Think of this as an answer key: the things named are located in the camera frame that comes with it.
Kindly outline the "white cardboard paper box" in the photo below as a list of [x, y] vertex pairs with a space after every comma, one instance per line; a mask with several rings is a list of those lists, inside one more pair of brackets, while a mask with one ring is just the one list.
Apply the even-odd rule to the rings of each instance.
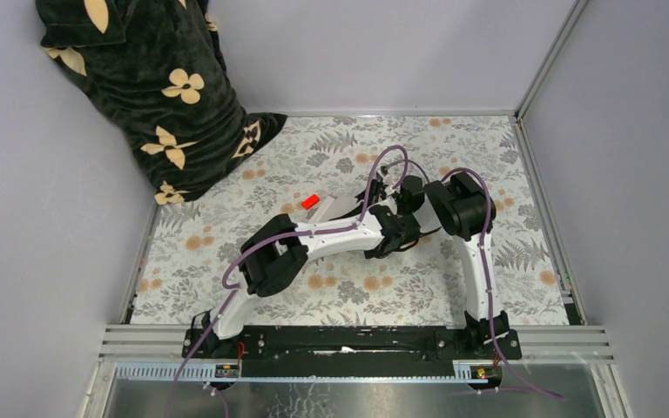
[[327, 196], [310, 217], [312, 223], [326, 222], [336, 219], [354, 218], [357, 222], [362, 219], [363, 199], [365, 192], [355, 196]]

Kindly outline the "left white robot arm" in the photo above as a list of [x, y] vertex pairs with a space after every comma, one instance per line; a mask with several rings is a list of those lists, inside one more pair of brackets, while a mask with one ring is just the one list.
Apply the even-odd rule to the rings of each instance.
[[383, 258], [421, 234], [415, 216], [398, 215], [380, 204], [356, 216], [316, 223], [294, 223], [286, 214], [273, 217], [222, 274], [229, 294], [211, 315], [202, 347], [213, 357], [228, 356], [262, 299], [287, 289], [309, 261], [348, 252]]

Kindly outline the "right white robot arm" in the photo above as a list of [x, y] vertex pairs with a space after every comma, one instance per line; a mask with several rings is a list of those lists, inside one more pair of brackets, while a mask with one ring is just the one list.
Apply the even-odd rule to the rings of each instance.
[[398, 252], [440, 231], [454, 239], [466, 288], [464, 345], [473, 357], [489, 357], [499, 347], [498, 336], [508, 333], [510, 326], [497, 296], [490, 254], [496, 208], [485, 182], [467, 168], [428, 183], [408, 175], [394, 200], [398, 225], [405, 233]]

